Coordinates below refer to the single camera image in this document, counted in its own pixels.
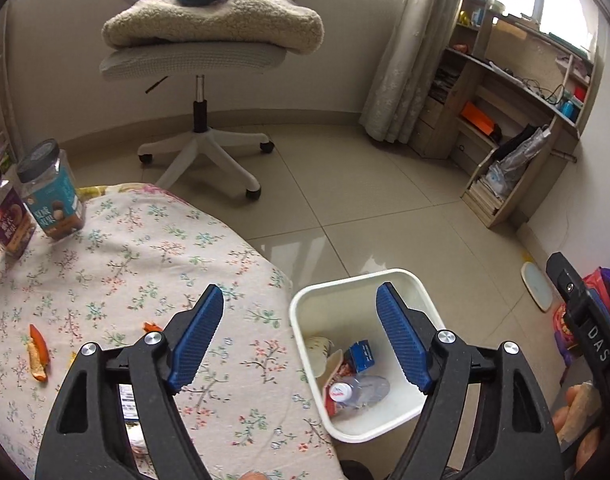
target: blue carton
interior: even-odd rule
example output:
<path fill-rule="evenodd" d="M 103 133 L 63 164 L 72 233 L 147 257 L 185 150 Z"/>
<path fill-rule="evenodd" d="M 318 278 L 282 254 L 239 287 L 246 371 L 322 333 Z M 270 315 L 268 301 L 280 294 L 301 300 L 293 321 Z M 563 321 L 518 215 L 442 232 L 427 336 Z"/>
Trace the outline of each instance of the blue carton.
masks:
<path fill-rule="evenodd" d="M 374 365 L 370 343 L 366 339 L 350 346 L 344 358 L 357 374 Z"/>

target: beige fleece blanket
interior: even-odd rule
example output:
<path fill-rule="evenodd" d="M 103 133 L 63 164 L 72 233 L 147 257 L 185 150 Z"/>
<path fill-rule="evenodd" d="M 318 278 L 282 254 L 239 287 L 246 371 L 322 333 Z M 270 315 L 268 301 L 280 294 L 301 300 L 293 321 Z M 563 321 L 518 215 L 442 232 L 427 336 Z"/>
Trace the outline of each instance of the beige fleece blanket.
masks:
<path fill-rule="evenodd" d="M 290 0 L 218 0 L 206 7 L 139 0 L 102 27 L 105 43 L 116 49 L 160 40 L 254 41 L 311 54 L 323 35 L 320 16 Z"/>

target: plastic jar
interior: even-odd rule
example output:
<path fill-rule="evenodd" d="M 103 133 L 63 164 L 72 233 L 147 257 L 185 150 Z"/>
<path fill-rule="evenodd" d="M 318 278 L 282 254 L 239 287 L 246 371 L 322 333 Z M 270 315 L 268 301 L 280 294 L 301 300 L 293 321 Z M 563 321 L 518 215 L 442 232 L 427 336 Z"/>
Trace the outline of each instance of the plastic jar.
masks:
<path fill-rule="evenodd" d="M 0 244 L 7 254 L 20 258 L 35 229 L 18 192 L 0 171 Z"/>
<path fill-rule="evenodd" d="M 60 240 L 85 225 L 67 154 L 55 139 L 38 144 L 18 164 L 21 195 L 45 234 Z"/>

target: gray mesh cushion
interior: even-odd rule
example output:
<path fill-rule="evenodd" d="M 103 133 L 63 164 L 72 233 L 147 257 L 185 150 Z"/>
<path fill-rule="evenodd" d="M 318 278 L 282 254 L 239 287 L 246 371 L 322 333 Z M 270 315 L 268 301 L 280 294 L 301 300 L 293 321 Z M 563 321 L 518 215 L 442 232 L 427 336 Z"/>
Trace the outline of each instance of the gray mesh cushion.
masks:
<path fill-rule="evenodd" d="M 264 72 L 280 65 L 286 54 L 284 48 L 269 43 L 168 43 L 118 50 L 102 60 L 100 70 L 106 80 L 221 70 Z"/>

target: chair base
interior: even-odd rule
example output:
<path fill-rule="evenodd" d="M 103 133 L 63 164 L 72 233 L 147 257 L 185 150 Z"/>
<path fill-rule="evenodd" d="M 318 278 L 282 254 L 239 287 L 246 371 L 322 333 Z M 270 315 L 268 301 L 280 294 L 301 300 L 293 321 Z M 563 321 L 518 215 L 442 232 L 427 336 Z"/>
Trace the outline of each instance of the chair base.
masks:
<path fill-rule="evenodd" d="M 153 156 L 159 153 L 180 152 L 163 173 L 156 185 L 169 189 L 185 170 L 192 164 L 198 154 L 204 153 L 221 170 L 232 174 L 245 185 L 246 196 L 252 200 L 260 198 L 261 185 L 256 178 L 238 164 L 223 146 L 247 146 L 258 143 L 265 153 L 274 150 L 274 143 L 265 134 L 239 134 L 207 128 L 204 132 L 185 132 L 158 142 L 148 142 L 138 147 L 138 157 L 144 164 L 149 164 Z"/>

